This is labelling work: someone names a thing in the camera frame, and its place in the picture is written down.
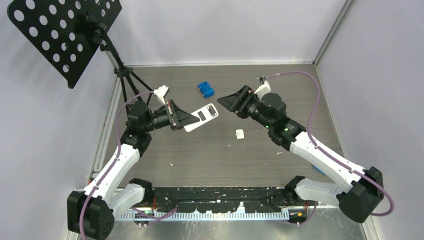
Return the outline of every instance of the gray wall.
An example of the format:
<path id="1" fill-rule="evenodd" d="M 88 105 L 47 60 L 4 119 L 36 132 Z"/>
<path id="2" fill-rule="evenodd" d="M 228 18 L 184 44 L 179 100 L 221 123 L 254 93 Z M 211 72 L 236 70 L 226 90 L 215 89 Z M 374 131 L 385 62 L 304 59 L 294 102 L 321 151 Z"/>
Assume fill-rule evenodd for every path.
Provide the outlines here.
<path id="1" fill-rule="evenodd" d="M 0 3 L 0 238 L 63 240 L 66 200 L 85 185 L 114 80 L 97 52 L 75 89 Z"/>
<path id="2" fill-rule="evenodd" d="M 127 64 L 312 61 L 345 0 L 121 0 Z"/>
<path id="3" fill-rule="evenodd" d="M 384 240 L 422 239 L 424 1 L 356 1 L 318 66 L 345 155 L 383 172 Z M 376 212 L 387 209 L 387 201 Z"/>

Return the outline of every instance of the blue toy car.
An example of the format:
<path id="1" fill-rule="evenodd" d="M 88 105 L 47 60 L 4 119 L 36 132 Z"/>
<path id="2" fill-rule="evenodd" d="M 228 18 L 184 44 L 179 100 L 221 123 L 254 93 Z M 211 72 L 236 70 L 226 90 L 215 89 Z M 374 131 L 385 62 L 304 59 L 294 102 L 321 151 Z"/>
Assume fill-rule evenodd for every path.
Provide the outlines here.
<path id="1" fill-rule="evenodd" d="M 201 95 L 205 99 L 207 99 L 210 96 L 214 95 L 214 89 L 211 86 L 209 86 L 209 82 L 207 82 L 207 81 L 204 81 L 204 82 L 200 83 L 197 87 L 200 90 Z"/>
<path id="2" fill-rule="evenodd" d="M 313 169 L 313 170 L 315 170 L 315 171 L 317 171 L 318 173 L 320 173 L 320 174 L 324 175 L 324 176 L 327 176 L 327 175 L 325 174 L 325 172 L 321 171 L 321 170 L 320 170 L 317 166 L 315 166 L 315 165 L 313 165 L 313 164 L 312 164 L 312 169 Z"/>

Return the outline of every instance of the orange wire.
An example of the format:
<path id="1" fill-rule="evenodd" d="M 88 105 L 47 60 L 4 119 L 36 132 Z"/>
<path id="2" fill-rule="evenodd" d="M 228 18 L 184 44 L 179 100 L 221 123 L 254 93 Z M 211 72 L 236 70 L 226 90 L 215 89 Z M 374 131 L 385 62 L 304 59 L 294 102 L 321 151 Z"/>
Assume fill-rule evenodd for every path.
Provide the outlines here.
<path id="1" fill-rule="evenodd" d="M 151 210 L 153 211 L 155 210 L 155 208 L 156 208 L 156 197 L 154 197 L 153 199 L 153 206 L 151 207 Z"/>
<path id="2" fill-rule="evenodd" d="M 305 212 L 308 213 L 309 202 L 305 201 Z"/>

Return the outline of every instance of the wooden table surface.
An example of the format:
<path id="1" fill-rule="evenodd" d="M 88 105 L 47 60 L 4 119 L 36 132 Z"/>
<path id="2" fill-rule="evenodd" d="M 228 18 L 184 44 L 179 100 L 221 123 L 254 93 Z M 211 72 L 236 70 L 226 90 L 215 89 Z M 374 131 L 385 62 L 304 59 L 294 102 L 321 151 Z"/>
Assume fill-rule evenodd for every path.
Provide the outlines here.
<path id="1" fill-rule="evenodd" d="M 137 67 L 134 72 L 151 88 L 165 84 L 169 87 L 167 99 L 174 99 L 183 110 L 191 113 L 213 103 L 219 117 L 192 131 L 172 131 L 169 127 L 151 132 L 152 141 L 146 153 L 131 168 L 121 185 L 140 178 L 158 187 L 207 186 L 284 186 L 294 176 L 331 182 L 312 169 L 311 164 L 268 137 L 266 128 L 254 120 L 240 119 L 217 103 L 217 98 L 233 94 L 244 85 L 256 89 L 257 77 L 278 72 L 305 71 L 317 77 L 312 65 L 223 65 Z M 197 85 L 208 81 L 215 95 L 203 98 Z M 135 79 L 140 92 L 145 88 Z M 287 115 L 306 126 L 317 91 L 305 75 L 290 74 L 270 80 L 271 91 L 278 93 L 287 104 Z M 134 94 L 127 86 L 129 96 Z M 160 107 L 156 98 L 149 105 Z M 119 129 L 125 130 L 125 111 L 119 118 Z M 322 98 L 314 120 L 312 133 L 329 148 L 340 152 L 340 145 L 332 124 L 325 99 Z M 236 130 L 243 129 L 244 139 L 236 138 Z M 116 149 L 113 130 L 108 143 L 105 162 Z"/>

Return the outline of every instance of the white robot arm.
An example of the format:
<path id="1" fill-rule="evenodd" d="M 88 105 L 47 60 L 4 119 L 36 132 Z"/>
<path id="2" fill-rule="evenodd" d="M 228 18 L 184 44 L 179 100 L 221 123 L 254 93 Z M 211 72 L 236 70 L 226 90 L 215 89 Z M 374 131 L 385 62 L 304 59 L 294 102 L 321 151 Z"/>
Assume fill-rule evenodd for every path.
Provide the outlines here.
<path id="1" fill-rule="evenodd" d="M 116 218 L 136 204 L 152 202 L 152 184 L 138 178 L 132 179 L 123 190 L 115 194 L 124 176 L 147 150 L 152 140 L 149 132 L 166 126 L 175 131 L 194 124 L 192 129 L 195 129 L 206 123 L 203 121 L 197 124 L 201 121 L 197 116 L 183 111 L 173 100 L 165 100 L 168 92 L 169 88 L 165 85 L 153 91 L 161 104 L 155 111 L 151 111 L 142 100 L 130 104 L 127 127 L 120 138 L 121 145 L 99 175 L 83 191 L 72 191 L 68 196 L 67 223 L 70 231 L 81 232 L 80 216 L 83 216 L 85 235 L 104 240 L 112 231 Z M 86 200 L 88 204 L 82 214 Z"/>
<path id="2" fill-rule="evenodd" d="M 383 186 L 382 173 L 375 167 L 365 169 L 309 136 L 305 127 L 287 116 L 286 104 L 271 88 L 265 77 L 260 77 L 261 86 L 253 91 L 244 86 L 238 92 L 221 97 L 217 101 L 230 112 L 242 119 L 252 118 L 268 129 L 268 136 L 278 146 L 283 147 L 323 171 L 335 183 L 312 181 L 304 176 L 296 176 L 285 186 L 292 203 L 312 200 L 336 206 L 350 219 L 363 223 L 384 198 L 384 194 L 363 176 Z M 325 153 L 330 154 L 341 166 Z"/>

